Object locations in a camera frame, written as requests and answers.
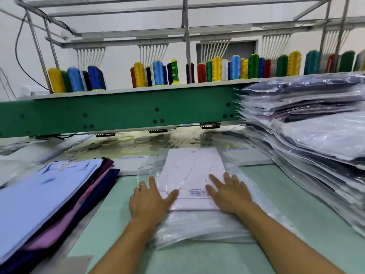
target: person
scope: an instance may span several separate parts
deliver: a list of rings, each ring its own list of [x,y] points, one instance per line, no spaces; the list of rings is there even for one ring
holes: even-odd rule
[[[206,185],[208,194],[226,213],[236,214],[251,231],[277,274],[344,274],[324,256],[296,235],[269,217],[251,199],[244,182],[236,175],[224,174],[225,183],[209,176],[217,187]],[[150,188],[144,182],[134,189],[129,210],[132,219],[115,244],[95,265],[90,274],[132,274],[139,258],[158,223],[166,216],[179,191],[174,190],[162,199],[155,179],[149,178]]]

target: right hand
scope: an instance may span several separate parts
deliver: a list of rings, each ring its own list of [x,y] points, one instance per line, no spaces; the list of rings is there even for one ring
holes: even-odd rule
[[[233,175],[231,178],[225,172],[223,177],[225,184],[210,174],[209,178],[215,184],[218,191],[209,184],[206,185],[206,190],[222,211],[237,214],[242,206],[252,203],[251,194],[244,182],[240,182],[236,175]]]

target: green metal panel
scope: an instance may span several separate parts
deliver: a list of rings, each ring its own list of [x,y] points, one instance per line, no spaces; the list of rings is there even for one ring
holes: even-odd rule
[[[0,102],[0,137],[238,120],[234,85]]]

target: table surface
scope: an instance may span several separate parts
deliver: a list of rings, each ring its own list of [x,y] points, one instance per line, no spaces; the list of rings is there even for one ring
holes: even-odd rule
[[[305,241],[347,274],[365,269],[365,239],[334,211],[289,179],[277,166],[241,167],[292,222]],[[136,176],[121,177],[68,256],[93,255],[88,271],[107,252],[130,220],[129,197]],[[146,249],[137,273],[273,274],[257,244],[185,240],[162,250]]]

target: left hand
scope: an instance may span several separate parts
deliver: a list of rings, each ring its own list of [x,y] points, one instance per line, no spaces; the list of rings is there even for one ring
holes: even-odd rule
[[[179,190],[173,190],[166,199],[162,199],[155,178],[150,177],[148,182],[149,189],[145,182],[140,182],[139,187],[134,189],[134,194],[129,201],[129,211],[132,220],[138,220],[143,225],[154,228],[165,218],[167,210],[179,195]]]

